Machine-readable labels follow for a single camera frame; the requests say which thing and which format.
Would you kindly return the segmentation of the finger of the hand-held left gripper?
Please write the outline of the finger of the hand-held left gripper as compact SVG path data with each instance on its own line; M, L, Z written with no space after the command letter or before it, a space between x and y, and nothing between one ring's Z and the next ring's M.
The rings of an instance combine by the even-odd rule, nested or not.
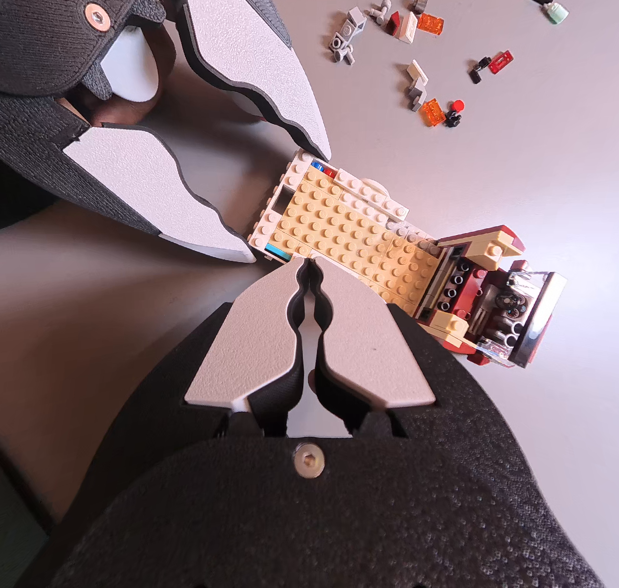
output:
M214 258L256 261L245 239L187 187L159 136L143 128L88 128L64 153L160 232L160 237Z
M331 150L311 85L272 0L178 0L176 25L190 66L236 92L303 149Z

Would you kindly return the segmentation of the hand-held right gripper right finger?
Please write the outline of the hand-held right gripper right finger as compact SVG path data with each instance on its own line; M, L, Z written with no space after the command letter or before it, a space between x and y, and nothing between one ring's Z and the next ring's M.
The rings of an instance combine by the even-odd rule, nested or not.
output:
M435 395L383 298L328 259L314 258L311 269L327 376L372 408L432 404Z

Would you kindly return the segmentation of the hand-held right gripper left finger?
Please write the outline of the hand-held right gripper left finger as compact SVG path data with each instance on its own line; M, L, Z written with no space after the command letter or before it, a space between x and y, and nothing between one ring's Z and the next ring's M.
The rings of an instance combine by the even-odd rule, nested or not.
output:
M295 360L288 308L301 293L298 274L307 261L291 260L236 298L184 396L187 403L257 412L250 395L288 373Z

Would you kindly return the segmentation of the toy brick camper van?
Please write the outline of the toy brick camper van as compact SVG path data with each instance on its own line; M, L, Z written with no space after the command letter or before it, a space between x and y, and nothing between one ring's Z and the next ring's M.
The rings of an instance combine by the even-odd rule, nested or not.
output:
M281 262L330 259L478 365L528 366L565 278L532 271L506 226L436 240L407 215L377 182L298 151L248 243Z

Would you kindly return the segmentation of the person's left hand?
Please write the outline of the person's left hand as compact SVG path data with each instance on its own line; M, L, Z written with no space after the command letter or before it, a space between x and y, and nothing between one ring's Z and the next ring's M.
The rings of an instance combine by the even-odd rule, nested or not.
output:
M145 27L142 33L149 45L159 75L157 92L149 101L132 102L116 94L104 101L79 84L67 92L65 97L56 98L56 103L88 121L91 126L101 126L104 123L133 126L140 123L162 96L176 58L174 42L164 25Z

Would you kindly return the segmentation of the grey toy connector piece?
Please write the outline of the grey toy connector piece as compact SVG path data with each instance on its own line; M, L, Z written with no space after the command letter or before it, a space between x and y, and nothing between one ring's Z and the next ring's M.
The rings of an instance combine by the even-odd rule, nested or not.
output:
M331 50L337 63L344 59L349 65L354 64L352 39L356 29L357 27L353 22L345 20L340 31L334 34L329 44L329 50Z

